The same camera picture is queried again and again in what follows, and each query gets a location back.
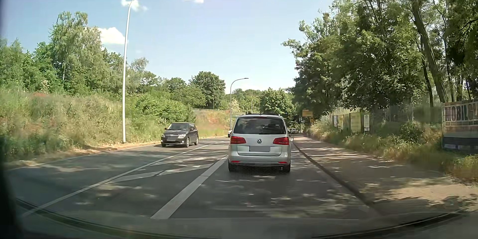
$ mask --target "construction fence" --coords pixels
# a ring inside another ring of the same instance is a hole
[[[400,127],[410,121],[440,125],[442,122],[442,108],[441,106],[400,105],[375,111],[329,116],[331,125],[347,134],[367,132],[381,136],[398,135]]]

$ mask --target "lamp post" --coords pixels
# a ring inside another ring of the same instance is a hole
[[[229,130],[232,130],[232,84],[238,80],[249,79],[248,77],[236,79],[231,83],[230,93],[229,93]]]
[[[251,113],[254,113],[254,111],[253,111],[254,108],[253,108],[252,104],[254,103],[254,98],[256,98],[256,97],[260,97],[260,95],[254,96],[254,97],[250,100],[250,112],[251,112]]]
[[[129,29],[129,14],[131,13],[131,0],[128,7],[128,18],[126,19],[126,33],[124,37],[124,53],[123,53],[123,143],[126,143],[126,119],[125,119],[125,97],[126,97],[126,49],[128,47],[128,29]]]

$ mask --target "taillight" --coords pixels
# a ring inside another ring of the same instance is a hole
[[[274,139],[272,144],[276,145],[289,145],[289,138],[288,137],[279,137]]]
[[[245,144],[246,139],[239,136],[231,136],[231,144]]]

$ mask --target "car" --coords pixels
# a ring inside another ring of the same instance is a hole
[[[284,118],[271,114],[239,116],[232,129],[228,168],[241,166],[278,167],[291,171],[291,145]]]
[[[161,136],[161,146],[163,148],[167,145],[181,145],[187,148],[191,144],[199,144],[199,134],[194,123],[173,122],[164,130]]]

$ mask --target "grass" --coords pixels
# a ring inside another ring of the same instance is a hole
[[[7,162],[95,149],[122,140],[121,102],[99,95],[71,97],[0,89],[0,104],[0,149]],[[205,110],[196,115],[200,136],[227,134],[227,111]],[[127,114],[127,141],[159,141],[164,127],[151,115],[131,118]]]
[[[407,141],[400,136],[370,134],[344,135],[324,122],[314,124],[310,132],[321,141],[344,148],[385,157],[398,162],[411,163],[421,168],[444,172],[464,181],[478,179],[478,156],[463,156],[441,149],[441,132],[433,126],[421,125],[419,142]]]
[[[229,111],[194,109],[196,127],[201,137],[224,136],[229,131]]]

